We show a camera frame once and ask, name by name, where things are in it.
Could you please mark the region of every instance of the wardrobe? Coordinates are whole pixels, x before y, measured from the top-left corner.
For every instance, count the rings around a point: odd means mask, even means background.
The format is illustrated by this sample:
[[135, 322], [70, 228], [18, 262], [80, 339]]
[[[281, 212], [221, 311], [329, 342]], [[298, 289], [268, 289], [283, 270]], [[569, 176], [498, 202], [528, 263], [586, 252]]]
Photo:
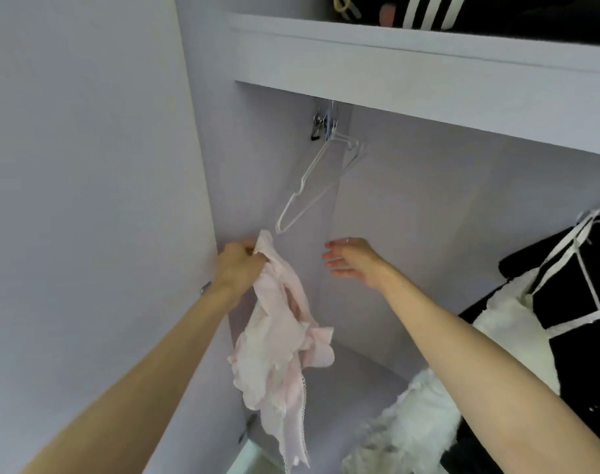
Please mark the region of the wardrobe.
[[[600, 206], [599, 46], [351, 26], [331, 3], [0, 0], [0, 473], [169, 330], [218, 248], [274, 231], [331, 101], [367, 155], [274, 240], [335, 328], [335, 364], [305, 372], [312, 469], [295, 473], [337, 472], [424, 366], [379, 295], [329, 277], [326, 240], [368, 238], [457, 313], [505, 255]], [[334, 143], [297, 206], [346, 157]], [[227, 356], [254, 302], [147, 472], [232, 464], [251, 413]], [[248, 435], [278, 456], [258, 422]]]

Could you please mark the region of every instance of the pink garment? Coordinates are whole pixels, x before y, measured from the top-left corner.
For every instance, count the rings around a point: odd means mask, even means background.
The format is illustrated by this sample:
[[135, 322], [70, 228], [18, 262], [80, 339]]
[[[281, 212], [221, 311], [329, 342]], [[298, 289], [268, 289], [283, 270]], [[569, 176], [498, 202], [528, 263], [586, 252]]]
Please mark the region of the pink garment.
[[254, 283], [257, 305], [228, 360], [245, 405], [260, 409], [265, 432], [278, 439], [288, 473], [300, 461], [309, 465], [302, 369], [333, 364], [333, 328], [319, 327], [312, 318], [302, 284], [273, 249], [269, 231], [260, 232], [255, 252], [267, 256], [269, 262]]

